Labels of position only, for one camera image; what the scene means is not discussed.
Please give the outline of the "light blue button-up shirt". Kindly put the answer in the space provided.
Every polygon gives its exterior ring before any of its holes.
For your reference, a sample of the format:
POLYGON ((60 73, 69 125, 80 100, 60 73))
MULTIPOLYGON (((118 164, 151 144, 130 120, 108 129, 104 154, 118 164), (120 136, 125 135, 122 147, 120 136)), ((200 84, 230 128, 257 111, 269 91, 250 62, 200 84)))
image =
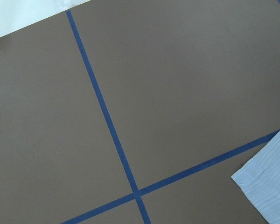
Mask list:
POLYGON ((280 131, 231 176, 270 224, 280 224, 280 131))

